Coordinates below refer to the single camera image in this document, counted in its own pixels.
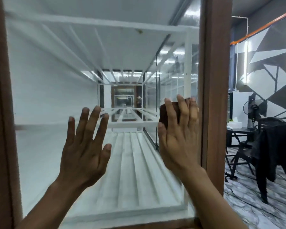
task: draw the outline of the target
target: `right hand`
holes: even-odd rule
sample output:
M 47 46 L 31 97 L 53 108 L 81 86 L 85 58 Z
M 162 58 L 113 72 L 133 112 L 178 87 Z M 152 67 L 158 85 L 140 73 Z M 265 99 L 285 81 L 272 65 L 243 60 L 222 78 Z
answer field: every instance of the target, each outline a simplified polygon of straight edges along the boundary
M 158 124 L 160 155 L 165 166 L 183 180 L 185 173 L 200 167 L 198 164 L 198 113 L 196 100 L 192 97 L 186 101 L 177 96 L 180 109 L 180 121 L 169 99 L 165 99 L 168 116 L 167 130 L 163 123 Z

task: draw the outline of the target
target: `white floor panel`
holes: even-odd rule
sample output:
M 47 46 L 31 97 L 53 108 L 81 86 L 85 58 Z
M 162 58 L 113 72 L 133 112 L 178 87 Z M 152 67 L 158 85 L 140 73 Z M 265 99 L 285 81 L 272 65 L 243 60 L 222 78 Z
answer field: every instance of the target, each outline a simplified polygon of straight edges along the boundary
M 64 141 L 65 132 L 61 130 L 17 131 L 24 215 L 56 178 Z M 152 215 L 161 218 L 169 212 L 183 212 L 184 217 L 187 214 L 191 217 L 187 204 L 183 203 L 181 185 L 165 168 L 144 133 L 109 131 L 106 143 L 112 144 L 106 174 L 73 204 L 63 222 L 66 226 L 76 222 L 95 225 L 96 221 L 104 220 L 101 228 L 106 228 L 119 218 L 128 218 L 124 224 L 127 225 L 131 217 L 139 215 L 144 218 L 138 218 L 139 221 L 145 222 L 150 217 L 152 222 L 158 219 Z

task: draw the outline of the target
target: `dark object in hand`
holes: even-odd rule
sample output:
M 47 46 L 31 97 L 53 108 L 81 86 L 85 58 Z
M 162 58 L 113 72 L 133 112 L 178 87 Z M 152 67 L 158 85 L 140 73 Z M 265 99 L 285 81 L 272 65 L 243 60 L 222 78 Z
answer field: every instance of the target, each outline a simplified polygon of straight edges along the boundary
M 180 120 L 180 109 L 179 109 L 179 105 L 178 102 L 172 102 L 173 107 L 175 109 L 176 115 L 177 115 L 177 122 L 179 124 L 179 120 Z M 165 128 L 167 129 L 167 111 L 166 111 L 166 107 L 165 104 L 160 106 L 160 119 L 159 122 L 163 123 L 165 125 Z

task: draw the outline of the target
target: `left hand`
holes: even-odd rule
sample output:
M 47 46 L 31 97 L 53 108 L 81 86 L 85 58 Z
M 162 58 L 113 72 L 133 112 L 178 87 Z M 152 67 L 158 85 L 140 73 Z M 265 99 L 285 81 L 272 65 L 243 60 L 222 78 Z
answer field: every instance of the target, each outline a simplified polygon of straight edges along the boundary
M 89 116 L 83 108 L 75 134 L 75 120 L 69 118 L 67 139 L 62 151 L 60 172 L 56 183 L 84 191 L 94 185 L 105 173 L 110 158 L 111 144 L 102 149 L 109 115 L 104 114 L 95 139 L 93 134 L 101 108 L 96 106 Z

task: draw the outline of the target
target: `hand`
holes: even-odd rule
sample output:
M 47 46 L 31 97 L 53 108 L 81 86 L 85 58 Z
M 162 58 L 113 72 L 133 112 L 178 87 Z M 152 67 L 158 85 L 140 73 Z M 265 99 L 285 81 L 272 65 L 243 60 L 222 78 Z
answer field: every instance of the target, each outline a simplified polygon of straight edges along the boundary
M 104 114 L 95 139 L 93 134 L 101 108 L 96 106 L 89 116 L 89 108 L 83 108 L 75 134 L 75 120 L 69 118 L 67 139 L 62 151 L 60 172 L 56 179 L 68 188 L 84 191 L 94 185 L 105 173 L 110 158 L 111 144 L 102 150 L 109 115 Z
M 167 130 L 163 123 L 158 124 L 160 155 L 165 166 L 181 180 L 190 169 L 199 167 L 197 161 L 198 113 L 196 100 L 192 97 L 186 101 L 177 96 L 180 109 L 180 121 L 169 99 L 165 99 L 168 116 Z

